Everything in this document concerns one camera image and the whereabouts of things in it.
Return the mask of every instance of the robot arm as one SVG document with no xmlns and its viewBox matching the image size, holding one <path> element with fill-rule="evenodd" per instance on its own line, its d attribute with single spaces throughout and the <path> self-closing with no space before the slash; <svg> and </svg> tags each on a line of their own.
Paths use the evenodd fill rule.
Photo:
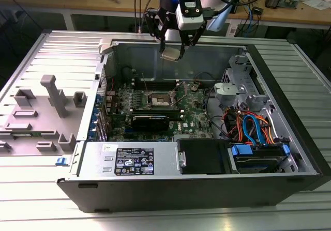
<svg viewBox="0 0 331 231">
<path fill-rule="evenodd" d="M 201 0 L 160 0 L 157 10 L 147 9 L 144 17 L 149 33 L 160 42 L 161 57 L 173 61 L 181 59 L 185 47 L 194 46 L 198 42 L 206 29 L 207 21 L 217 17 L 234 4 L 232 0 L 225 3 L 221 10 L 216 11 L 212 7 L 203 8 Z M 168 30 L 177 30 L 179 33 L 180 50 L 166 47 Z"/>
</svg>

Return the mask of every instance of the electronic device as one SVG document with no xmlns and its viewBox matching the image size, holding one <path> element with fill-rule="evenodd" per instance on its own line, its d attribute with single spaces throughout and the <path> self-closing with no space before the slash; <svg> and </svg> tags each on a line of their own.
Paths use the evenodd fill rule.
<svg viewBox="0 0 331 231">
<path fill-rule="evenodd" d="M 296 8 L 299 0 L 265 0 L 265 7 L 267 8 Z"/>
<path fill-rule="evenodd" d="M 43 33 L 1 92 L 0 156 L 71 155 L 55 181 L 84 212 L 272 206 L 328 182 L 310 136 L 328 112 L 301 106 L 331 87 L 296 46 L 200 41 L 173 62 L 148 34 Z M 320 85 L 285 84 L 295 67 Z"/>
</svg>

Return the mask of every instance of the power supply label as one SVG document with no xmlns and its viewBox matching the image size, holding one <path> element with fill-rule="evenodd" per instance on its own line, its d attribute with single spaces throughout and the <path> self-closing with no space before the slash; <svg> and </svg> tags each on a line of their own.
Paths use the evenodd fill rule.
<svg viewBox="0 0 331 231">
<path fill-rule="evenodd" d="M 115 175 L 154 175 L 153 148 L 118 148 Z"/>
</svg>

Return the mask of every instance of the lab floor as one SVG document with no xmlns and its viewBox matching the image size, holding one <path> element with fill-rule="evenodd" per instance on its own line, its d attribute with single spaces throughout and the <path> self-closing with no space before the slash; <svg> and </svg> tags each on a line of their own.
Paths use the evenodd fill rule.
<svg viewBox="0 0 331 231">
<path fill-rule="evenodd" d="M 43 29 L 65 29 L 65 23 L 61 15 L 53 13 L 30 13 L 33 19 Z M 17 13 L 17 23 L 5 23 L 0 26 L 0 89 L 5 85 L 12 73 L 15 71 L 21 60 L 27 54 L 31 46 L 41 33 L 41 30 L 26 16 L 25 13 Z M 133 18 L 123 17 L 101 17 L 101 16 L 74 16 L 78 30 L 85 31 L 109 31 L 109 32 L 131 32 L 133 30 Z M 224 36 L 227 25 L 217 33 L 206 32 L 205 35 Z M 321 44 L 321 30 L 292 29 L 260 26 L 258 30 L 247 37 L 293 39 L 310 57 L 314 58 L 316 50 Z M 315 64 L 331 80 L 331 46 L 316 59 Z"/>
</svg>

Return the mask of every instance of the red cable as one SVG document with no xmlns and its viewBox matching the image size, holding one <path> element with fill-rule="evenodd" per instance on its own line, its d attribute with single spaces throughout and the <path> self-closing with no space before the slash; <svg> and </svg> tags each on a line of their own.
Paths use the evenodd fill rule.
<svg viewBox="0 0 331 231">
<path fill-rule="evenodd" d="M 112 90 L 113 90 L 113 88 L 114 88 L 114 78 L 112 78 L 112 88 L 111 88 L 111 90 L 110 90 L 110 91 L 112 91 Z"/>
</svg>

